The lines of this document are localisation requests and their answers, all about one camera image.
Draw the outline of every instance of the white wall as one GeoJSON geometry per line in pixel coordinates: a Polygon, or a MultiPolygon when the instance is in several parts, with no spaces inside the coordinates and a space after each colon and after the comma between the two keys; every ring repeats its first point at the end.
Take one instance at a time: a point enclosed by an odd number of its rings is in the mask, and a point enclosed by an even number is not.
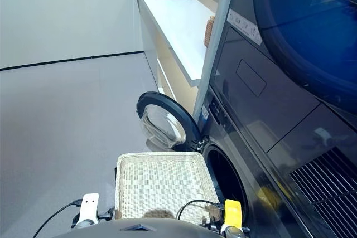
{"type": "Polygon", "coordinates": [[[136,0],[1,0],[0,68],[142,50],[136,0]]]}

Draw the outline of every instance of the baseboard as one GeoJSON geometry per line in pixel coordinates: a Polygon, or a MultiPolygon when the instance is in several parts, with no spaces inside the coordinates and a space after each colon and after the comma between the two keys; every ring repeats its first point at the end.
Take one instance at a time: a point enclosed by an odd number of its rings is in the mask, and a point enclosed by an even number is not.
{"type": "Polygon", "coordinates": [[[103,58],[103,57],[113,57],[113,56],[137,54],[137,53],[143,53],[143,52],[144,51],[132,51],[132,52],[124,52],[124,53],[116,53],[116,54],[106,54],[106,55],[98,55],[98,56],[66,59],[66,60],[59,60],[59,61],[46,61],[46,62],[39,62],[39,63],[36,63],[36,64],[25,64],[25,65],[18,65],[18,66],[0,68],[0,71],[6,71],[6,70],[12,70],[12,69],[18,69],[18,68],[24,68],[24,67],[31,67],[31,66],[38,66],[38,65],[45,65],[45,64],[56,64],[58,62],[89,60],[89,59],[97,59],[97,58],[103,58]]]}

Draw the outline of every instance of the label sticker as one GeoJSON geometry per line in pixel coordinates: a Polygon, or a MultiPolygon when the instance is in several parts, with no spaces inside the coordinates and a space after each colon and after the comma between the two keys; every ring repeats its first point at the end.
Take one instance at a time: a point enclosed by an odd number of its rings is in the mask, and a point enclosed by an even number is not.
{"type": "Polygon", "coordinates": [[[202,112],[203,118],[204,118],[205,120],[207,120],[207,118],[208,118],[208,111],[207,111],[207,109],[206,109],[206,107],[205,107],[204,105],[202,106],[201,112],[202,112]]]}
{"type": "Polygon", "coordinates": [[[261,45],[262,37],[260,36],[258,26],[255,25],[253,22],[239,15],[231,8],[228,12],[227,21],[237,30],[242,32],[245,36],[249,37],[254,43],[259,46],[261,45]]]}

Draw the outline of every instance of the wicker basket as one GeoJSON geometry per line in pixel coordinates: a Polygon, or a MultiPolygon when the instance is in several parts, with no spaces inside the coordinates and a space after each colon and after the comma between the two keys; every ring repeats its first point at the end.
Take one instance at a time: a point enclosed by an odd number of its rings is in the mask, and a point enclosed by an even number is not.
{"type": "MultiPolygon", "coordinates": [[[[199,153],[129,153],[118,158],[115,218],[176,218],[179,209],[195,199],[218,202],[203,156],[199,153]]],[[[201,224],[220,218],[206,203],[185,208],[181,219],[201,224]]]]}
{"type": "Polygon", "coordinates": [[[205,34],[205,39],[204,39],[204,44],[206,47],[208,47],[208,44],[210,43],[210,37],[212,34],[214,19],[215,19],[215,16],[211,16],[210,19],[207,21],[206,34],[205,34]]]}

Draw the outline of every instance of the gray floor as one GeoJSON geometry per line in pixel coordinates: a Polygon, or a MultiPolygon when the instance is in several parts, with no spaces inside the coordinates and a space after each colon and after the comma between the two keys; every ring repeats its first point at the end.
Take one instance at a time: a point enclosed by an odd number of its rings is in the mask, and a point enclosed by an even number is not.
{"type": "MultiPolygon", "coordinates": [[[[148,151],[136,101],[157,90],[143,54],[0,72],[2,238],[32,237],[55,211],[99,193],[114,206],[114,167],[123,153],[148,151]]],[[[69,230],[79,208],[38,237],[69,230]]]]}

